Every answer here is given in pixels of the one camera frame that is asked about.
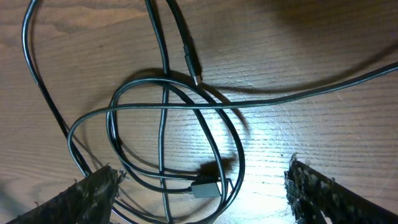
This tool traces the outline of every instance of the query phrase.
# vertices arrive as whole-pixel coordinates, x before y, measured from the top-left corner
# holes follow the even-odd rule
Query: wood grain
[[[286,95],[398,60],[396,1],[179,4],[195,38],[205,82],[224,87],[231,101]],[[26,6],[27,1],[0,1],[0,222],[82,178],[25,65],[19,32]],[[174,19],[164,2],[159,8],[172,69],[187,73]],[[36,20],[38,66],[68,124],[107,106],[113,91],[134,72],[162,65],[144,1],[48,0]],[[341,185],[398,213],[397,75],[284,105],[243,109],[247,128],[229,111],[244,144],[246,176],[238,198],[217,223],[292,223],[283,171],[296,152]],[[145,86],[127,92],[121,102],[160,102],[160,94],[161,89]],[[178,101],[174,95],[171,100]],[[212,111],[204,114],[222,156],[236,157],[221,120]],[[159,118],[155,110],[119,114],[125,143],[154,164]],[[85,122],[77,135],[102,163],[121,166],[107,140],[104,116]],[[165,156],[167,167],[185,170],[212,160],[192,111],[170,111]],[[237,164],[233,168],[229,176],[235,178]],[[170,181],[168,186],[186,184]],[[134,182],[124,182],[123,188],[146,210],[164,214],[161,194]],[[207,216],[217,204],[186,195],[170,200],[175,216],[196,211],[185,221]]]

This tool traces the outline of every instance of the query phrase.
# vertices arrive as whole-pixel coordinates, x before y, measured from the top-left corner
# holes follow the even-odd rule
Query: wooden surface
[[[166,3],[159,2],[172,69],[187,73],[175,21]],[[254,95],[224,90],[231,101],[285,95],[398,60],[394,0],[178,2],[205,82],[262,90]],[[20,32],[27,4],[0,1],[0,223],[82,178],[24,61]],[[113,91],[135,71],[161,67],[143,0],[43,1],[34,45],[43,79],[68,124],[107,106]],[[229,113],[244,144],[246,176],[237,199],[216,222],[292,223],[283,171],[295,152],[341,185],[398,213],[397,83],[395,72],[337,93],[244,109],[247,128]],[[159,88],[145,86],[121,101],[160,102],[160,94]],[[204,113],[222,156],[235,157],[225,126],[214,112]],[[160,111],[123,111],[119,117],[125,143],[156,164]],[[87,121],[77,135],[103,164],[120,168],[103,115]],[[191,111],[170,111],[166,140],[169,168],[195,170],[213,158]],[[168,182],[170,188],[183,185]],[[146,210],[164,214],[161,194],[133,181],[123,188]],[[185,221],[207,216],[217,204],[190,195],[172,195],[170,201],[175,216],[194,213]]]

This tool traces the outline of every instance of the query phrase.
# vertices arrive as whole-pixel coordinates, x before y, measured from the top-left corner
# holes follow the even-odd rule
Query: cable connector
[[[195,84],[199,85],[203,80],[201,75],[202,69],[193,39],[190,39],[189,43],[184,45],[184,52],[189,73]]]
[[[227,180],[227,193],[232,190],[231,179]],[[195,181],[191,184],[191,192],[195,198],[219,197],[221,196],[221,181],[203,182]]]

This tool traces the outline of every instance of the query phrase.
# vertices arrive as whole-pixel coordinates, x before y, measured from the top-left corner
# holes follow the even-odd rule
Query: wire
[[[213,151],[213,154],[215,156],[215,160],[218,166],[218,171],[220,174],[220,180],[221,180],[221,198],[220,198],[220,204],[218,205],[217,209],[208,217],[197,221],[193,223],[211,223],[213,222],[219,215],[221,215],[234,201],[236,198],[242,183],[244,179],[244,173],[245,173],[245,159],[244,159],[244,151],[243,151],[243,146],[241,143],[241,140],[239,138],[238,132],[236,131],[233,123],[231,120],[228,118],[227,114],[223,111],[225,109],[236,109],[236,108],[247,108],[247,107],[257,107],[257,106],[270,106],[270,105],[278,105],[281,103],[288,103],[291,101],[295,100],[300,100],[303,98],[308,98],[311,96],[316,96],[316,95],[321,95],[325,93],[330,93],[333,91],[338,91],[342,90],[344,88],[348,88],[351,86],[358,85],[360,83],[364,83],[366,81],[372,80],[373,78],[380,77],[382,75],[386,75],[388,73],[391,73],[393,71],[398,70],[398,62],[392,63],[390,65],[387,65],[385,67],[379,68],[375,71],[366,73],[364,75],[358,76],[356,78],[352,78],[347,81],[343,81],[340,83],[336,83],[333,85],[328,85],[328,86],[323,86],[320,88],[316,88],[313,90],[309,91],[303,91],[301,93],[296,93],[293,95],[288,95],[288,96],[283,96],[279,98],[273,98],[273,99],[268,99],[268,100],[252,100],[252,101],[237,101],[237,102],[231,102],[228,104],[225,103],[217,103],[206,91],[200,88],[200,86],[193,85],[189,82],[183,82],[181,80],[178,80],[176,78],[172,78],[170,76],[170,65],[169,65],[169,58],[167,55],[167,48],[165,44],[165,39],[164,39],[164,34],[161,28],[160,24],[160,19],[158,15],[155,13],[154,5],[152,4],[151,0],[146,0],[147,4],[147,9],[149,13],[149,17],[151,19],[161,56],[162,56],[162,61],[163,61],[163,70],[164,70],[164,76],[165,77],[144,77],[144,78],[137,78],[135,80],[129,81],[121,85],[114,93],[111,102],[109,103],[109,106],[106,108],[100,108],[94,111],[91,111],[80,118],[78,118],[73,125],[70,127],[68,130],[67,124],[62,118],[60,112],[58,111],[57,107],[55,106],[54,102],[52,101],[49,92],[47,91],[43,80],[41,79],[41,76],[35,69],[35,65],[32,61],[32,58],[30,56],[29,52],[29,22],[30,19],[33,15],[34,9],[37,5],[38,0],[31,0],[29,7],[27,8],[24,21],[22,24],[22,46],[23,46],[23,51],[25,55],[26,62],[28,64],[29,70],[33,76],[34,81],[36,82],[37,86],[41,90],[43,97],[45,98],[47,104],[49,105],[49,108],[51,109],[53,115],[55,116],[55,119],[58,122],[58,125],[60,126],[63,134],[67,138],[67,144],[68,148],[70,151],[70,154],[75,161],[76,165],[80,169],[81,173],[85,176],[88,177],[90,174],[92,174],[92,171],[86,161],[84,160],[83,156],[80,154],[79,150],[73,143],[73,133],[75,132],[76,128],[85,120],[92,118],[98,114],[106,113],[106,129],[108,133],[108,138],[109,141],[112,145],[113,150],[115,153],[118,155],[122,166],[125,168],[126,172],[131,175],[131,177],[140,183],[141,185],[147,187],[148,189],[154,190],[156,192],[161,192],[163,193],[163,199],[164,199],[164,206],[165,206],[165,217],[167,219],[167,223],[172,223],[173,219],[170,213],[170,207],[167,199],[167,194],[187,194],[191,192],[191,188],[185,188],[185,189],[167,189],[165,187],[165,179],[174,179],[174,180],[188,180],[188,181],[195,181],[198,180],[199,177],[192,176],[192,175],[177,175],[177,174],[165,174],[165,166],[164,166],[164,132],[165,132],[165,124],[166,124],[166,117],[167,117],[167,109],[179,109],[179,110],[193,110],[195,116],[197,117],[200,126],[203,129],[203,132],[205,133],[205,136],[210,144],[210,147]],[[173,15],[177,21],[177,26],[180,31],[180,34],[182,36],[182,40],[185,45],[185,40],[188,42],[192,41],[192,38],[189,36],[189,31],[187,28],[186,23],[183,21],[182,14],[180,12],[180,9],[178,8],[177,3],[174,0],[167,0]],[[163,88],[163,94],[162,94],[162,103],[132,103],[132,104],[123,104],[123,105],[118,105],[118,100],[120,96],[125,93],[126,91],[130,90],[131,88],[137,87],[139,85],[143,84],[153,84],[153,85],[158,85]],[[189,91],[192,91],[196,93],[197,95],[201,96],[204,100],[206,100],[208,103],[194,103],[187,94],[185,94],[182,90],[177,88],[176,86],[183,87]],[[169,100],[169,91],[174,92],[177,96],[181,98],[185,103],[168,103]],[[118,110],[132,110],[132,109],[148,109],[148,110],[153,110],[153,109],[161,109],[161,118],[160,118],[160,124],[159,124],[159,173],[155,172],[149,172],[147,170],[141,169],[134,165],[132,162],[130,162],[125,155],[122,147],[122,140],[120,139],[119,132],[118,132],[118,122],[117,122],[117,116],[116,112]],[[223,165],[221,162],[221,155],[218,150],[218,147],[215,143],[214,137],[211,134],[211,131],[206,123],[206,120],[204,119],[202,113],[200,110],[215,110],[220,118],[224,121],[226,124],[227,128],[229,129],[235,145],[236,145],[236,150],[238,152],[238,161],[239,161],[239,171],[238,171],[238,177],[236,179],[236,183],[234,187],[232,188],[231,193],[229,196],[227,195],[227,178],[225,175],[225,171],[223,169]],[[160,187],[153,186],[151,184],[148,184],[147,182],[143,181],[140,179],[135,172],[138,172],[142,175],[145,175],[147,177],[153,177],[153,178],[159,178],[160,179]],[[132,213],[136,217],[139,217],[147,222],[151,223],[164,223],[161,221],[156,220],[154,217],[145,214],[139,210],[136,210],[132,206],[127,206],[124,203],[116,200],[115,201],[116,205],[121,207],[122,209]],[[127,216],[125,216],[123,213],[121,213],[116,207],[113,207],[113,212],[120,216],[123,220],[125,220],[128,223],[136,223],[135,221],[131,220]]]

